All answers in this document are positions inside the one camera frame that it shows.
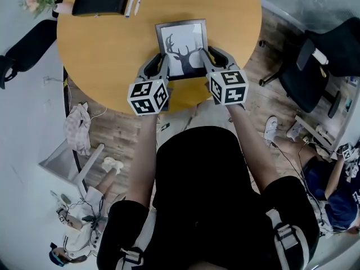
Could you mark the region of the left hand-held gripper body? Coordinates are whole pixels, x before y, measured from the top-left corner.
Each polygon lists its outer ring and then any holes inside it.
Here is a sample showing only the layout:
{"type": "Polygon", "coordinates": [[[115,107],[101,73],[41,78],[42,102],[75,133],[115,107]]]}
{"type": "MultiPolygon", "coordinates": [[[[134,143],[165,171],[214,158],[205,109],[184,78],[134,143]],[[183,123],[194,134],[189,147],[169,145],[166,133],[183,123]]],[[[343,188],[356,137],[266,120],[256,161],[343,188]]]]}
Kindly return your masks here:
{"type": "Polygon", "coordinates": [[[167,77],[145,79],[136,77],[129,86],[127,101],[137,116],[159,114],[169,106],[170,93],[167,77]]]}

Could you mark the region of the person's left forearm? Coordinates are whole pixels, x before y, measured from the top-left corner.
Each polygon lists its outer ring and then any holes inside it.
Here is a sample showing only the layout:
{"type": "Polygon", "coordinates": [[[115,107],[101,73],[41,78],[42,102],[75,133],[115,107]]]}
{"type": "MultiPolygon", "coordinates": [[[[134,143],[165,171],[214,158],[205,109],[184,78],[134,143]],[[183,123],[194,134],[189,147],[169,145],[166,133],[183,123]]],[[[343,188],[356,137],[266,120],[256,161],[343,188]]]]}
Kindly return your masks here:
{"type": "Polygon", "coordinates": [[[129,188],[126,199],[148,208],[156,174],[157,115],[141,118],[141,129],[129,171],[129,188]]]}

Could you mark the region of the black mesh office chair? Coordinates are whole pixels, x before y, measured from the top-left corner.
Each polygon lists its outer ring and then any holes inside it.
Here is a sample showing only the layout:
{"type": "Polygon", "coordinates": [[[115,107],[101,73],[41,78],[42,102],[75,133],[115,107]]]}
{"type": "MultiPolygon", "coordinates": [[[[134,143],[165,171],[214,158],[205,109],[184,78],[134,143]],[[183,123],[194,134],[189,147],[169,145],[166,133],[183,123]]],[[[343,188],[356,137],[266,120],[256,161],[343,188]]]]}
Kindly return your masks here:
{"type": "Polygon", "coordinates": [[[290,97],[304,112],[311,113],[321,98],[330,103],[328,117],[332,118],[339,106],[341,92],[326,91],[330,77],[360,77],[360,18],[353,17],[336,28],[319,34],[306,30],[295,43],[285,44],[282,65],[271,77],[259,85],[278,79],[290,97]],[[321,65],[313,56],[318,48],[328,58],[321,65]]]}

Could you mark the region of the white bottle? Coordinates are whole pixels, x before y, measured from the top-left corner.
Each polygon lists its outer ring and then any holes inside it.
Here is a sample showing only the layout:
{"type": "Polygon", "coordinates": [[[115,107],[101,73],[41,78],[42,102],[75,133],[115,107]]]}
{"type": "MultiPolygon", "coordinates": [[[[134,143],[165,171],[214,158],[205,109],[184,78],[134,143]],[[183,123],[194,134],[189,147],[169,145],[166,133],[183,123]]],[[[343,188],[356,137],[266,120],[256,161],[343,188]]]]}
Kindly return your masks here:
{"type": "Polygon", "coordinates": [[[327,65],[329,63],[328,58],[325,54],[323,54],[318,48],[315,48],[314,52],[312,53],[312,56],[321,64],[321,65],[327,65]]]}

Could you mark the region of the person's pale trousers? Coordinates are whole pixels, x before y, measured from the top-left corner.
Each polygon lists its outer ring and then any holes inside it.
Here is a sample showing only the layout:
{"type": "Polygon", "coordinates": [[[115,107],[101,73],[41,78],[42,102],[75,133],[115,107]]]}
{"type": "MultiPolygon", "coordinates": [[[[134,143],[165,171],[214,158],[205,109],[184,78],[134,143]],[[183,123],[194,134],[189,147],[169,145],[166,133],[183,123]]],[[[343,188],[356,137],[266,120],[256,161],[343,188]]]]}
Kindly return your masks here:
{"type": "Polygon", "coordinates": [[[161,115],[157,125],[157,149],[176,134],[205,126],[221,127],[237,135],[226,107],[206,100],[190,109],[161,115]]]}

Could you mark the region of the framed deer picture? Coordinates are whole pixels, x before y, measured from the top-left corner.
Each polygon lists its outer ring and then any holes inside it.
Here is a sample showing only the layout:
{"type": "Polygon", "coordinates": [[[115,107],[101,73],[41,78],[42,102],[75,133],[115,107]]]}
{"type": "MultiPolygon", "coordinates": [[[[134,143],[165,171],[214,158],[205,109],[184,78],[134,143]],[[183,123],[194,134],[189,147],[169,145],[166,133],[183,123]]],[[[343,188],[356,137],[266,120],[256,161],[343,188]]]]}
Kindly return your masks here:
{"type": "Polygon", "coordinates": [[[155,25],[160,53],[169,57],[169,79],[200,78],[206,75],[201,50],[208,49],[205,19],[155,25]]]}

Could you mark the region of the white office table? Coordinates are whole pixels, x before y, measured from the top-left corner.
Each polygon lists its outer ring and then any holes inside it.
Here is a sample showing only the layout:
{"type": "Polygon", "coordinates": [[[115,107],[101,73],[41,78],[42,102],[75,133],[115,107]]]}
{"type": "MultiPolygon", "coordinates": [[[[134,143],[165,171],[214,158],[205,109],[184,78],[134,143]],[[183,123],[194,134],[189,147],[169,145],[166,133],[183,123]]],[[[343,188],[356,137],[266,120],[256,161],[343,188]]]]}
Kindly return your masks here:
{"type": "Polygon", "coordinates": [[[336,151],[343,144],[351,143],[355,146],[360,141],[360,77],[354,78],[357,82],[355,94],[351,97],[352,103],[336,138],[336,151]]]}

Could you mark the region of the pale checked cloth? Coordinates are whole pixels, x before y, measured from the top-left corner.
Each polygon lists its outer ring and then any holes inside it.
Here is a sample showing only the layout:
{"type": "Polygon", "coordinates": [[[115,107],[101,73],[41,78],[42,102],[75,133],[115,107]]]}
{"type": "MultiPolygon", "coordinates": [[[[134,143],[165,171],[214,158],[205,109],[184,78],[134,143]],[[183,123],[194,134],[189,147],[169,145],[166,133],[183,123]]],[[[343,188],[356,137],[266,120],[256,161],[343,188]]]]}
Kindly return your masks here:
{"type": "Polygon", "coordinates": [[[90,126],[88,103],[79,103],[73,106],[64,122],[64,135],[69,147],[82,156],[90,155],[90,126]]]}

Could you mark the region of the black chair with headrest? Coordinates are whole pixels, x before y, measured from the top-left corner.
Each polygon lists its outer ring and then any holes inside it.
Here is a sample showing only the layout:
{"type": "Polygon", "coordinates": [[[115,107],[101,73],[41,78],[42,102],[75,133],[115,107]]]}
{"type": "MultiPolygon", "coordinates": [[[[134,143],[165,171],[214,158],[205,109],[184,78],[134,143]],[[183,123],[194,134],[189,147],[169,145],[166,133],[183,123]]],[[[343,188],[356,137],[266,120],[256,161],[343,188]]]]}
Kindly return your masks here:
{"type": "Polygon", "coordinates": [[[45,19],[37,23],[5,54],[0,55],[0,89],[18,73],[30,70],[55,42],[58,13],[53,12],[53,19],[45,19]]]}

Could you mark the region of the round wooden table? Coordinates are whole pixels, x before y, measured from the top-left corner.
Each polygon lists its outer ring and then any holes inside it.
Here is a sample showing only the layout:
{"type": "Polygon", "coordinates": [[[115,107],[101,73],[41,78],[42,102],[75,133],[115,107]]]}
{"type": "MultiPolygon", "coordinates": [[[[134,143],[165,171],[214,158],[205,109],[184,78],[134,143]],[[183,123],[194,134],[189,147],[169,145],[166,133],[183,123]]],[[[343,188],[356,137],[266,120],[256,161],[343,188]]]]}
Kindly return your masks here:
{"type": "Polygon", "coordinates": [[[140,66],[159,52],[155,25],[205,19],[208,42],[244,67],[257,45],[260,0],[142,0],[137,15],[60,15],[57,46],[76,86],[105,107],[133,114],[128,88],[140,66]]]}

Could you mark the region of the person's right forearm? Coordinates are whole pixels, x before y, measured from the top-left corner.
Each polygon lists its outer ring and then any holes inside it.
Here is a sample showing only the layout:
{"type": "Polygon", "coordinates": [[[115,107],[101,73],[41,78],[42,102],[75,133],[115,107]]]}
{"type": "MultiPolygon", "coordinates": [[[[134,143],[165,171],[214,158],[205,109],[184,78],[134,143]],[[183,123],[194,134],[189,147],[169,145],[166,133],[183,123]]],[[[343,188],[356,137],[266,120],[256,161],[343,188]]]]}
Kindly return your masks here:
{"type": "Polygon", "coordinates": [[[259,135],[244,108],[228,105],[244,159],[260,192],[280,178],[271,152],[259,135]]]}

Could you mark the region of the grey table foot bar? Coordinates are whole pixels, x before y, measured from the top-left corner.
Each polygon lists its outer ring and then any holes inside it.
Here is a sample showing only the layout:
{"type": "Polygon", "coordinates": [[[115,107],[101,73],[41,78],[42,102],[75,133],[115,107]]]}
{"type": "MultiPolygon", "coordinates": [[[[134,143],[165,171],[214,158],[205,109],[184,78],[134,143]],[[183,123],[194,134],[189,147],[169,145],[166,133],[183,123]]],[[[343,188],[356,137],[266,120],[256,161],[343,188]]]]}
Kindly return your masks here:
{"type": "Polygon", "coordinates": [[[331,143],[329,143],[323,136],[321,136],[312,126],[310,126],[305,120],[303,120],[299,115],[295,115],[295,120],[301,124],[319,143],[327,148],[329,151],[334,152],[334,148],[331,143]]]}

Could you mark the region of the person's black shirt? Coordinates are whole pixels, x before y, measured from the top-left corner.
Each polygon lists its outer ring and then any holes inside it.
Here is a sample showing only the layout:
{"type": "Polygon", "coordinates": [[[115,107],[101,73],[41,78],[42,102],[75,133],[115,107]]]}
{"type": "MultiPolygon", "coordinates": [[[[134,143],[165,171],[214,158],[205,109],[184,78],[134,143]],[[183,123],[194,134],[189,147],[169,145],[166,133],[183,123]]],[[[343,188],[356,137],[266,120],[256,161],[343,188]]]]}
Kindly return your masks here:
{"type": "Polygon", "coordinates": [[[301,182],[260,192],[238,136],[215,126],[176,134],[159,149],[150,206],[109,212],[98,270],[303,270],[320,231],[301,182]]]}

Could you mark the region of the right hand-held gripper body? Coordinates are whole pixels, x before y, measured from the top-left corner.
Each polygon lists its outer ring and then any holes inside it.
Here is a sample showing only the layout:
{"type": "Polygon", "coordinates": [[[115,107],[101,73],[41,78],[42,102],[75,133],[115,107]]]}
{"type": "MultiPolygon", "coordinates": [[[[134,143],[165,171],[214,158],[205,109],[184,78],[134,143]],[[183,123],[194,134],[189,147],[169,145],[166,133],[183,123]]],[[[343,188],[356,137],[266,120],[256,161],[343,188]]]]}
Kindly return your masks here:
{"type": "Polygon", "coordinates": [[[246,101],[249,83],[243,70],[223,70],[206,75],[209,92],[214,101],[227,106],[243,104],[246,101]]]}

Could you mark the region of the small pale vase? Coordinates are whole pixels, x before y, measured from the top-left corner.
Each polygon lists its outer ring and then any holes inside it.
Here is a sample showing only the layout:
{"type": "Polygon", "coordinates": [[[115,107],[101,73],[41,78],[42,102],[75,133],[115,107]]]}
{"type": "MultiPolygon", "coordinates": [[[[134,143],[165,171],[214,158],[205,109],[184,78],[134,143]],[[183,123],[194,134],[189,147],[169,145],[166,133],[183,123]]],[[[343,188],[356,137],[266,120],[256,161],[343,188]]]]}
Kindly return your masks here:
{"type": "Polygon", "coordinates": [[[72,14],[73,5],[72,2],[57,3],[53,6],[53,12],[58,14],[72,14]]]}

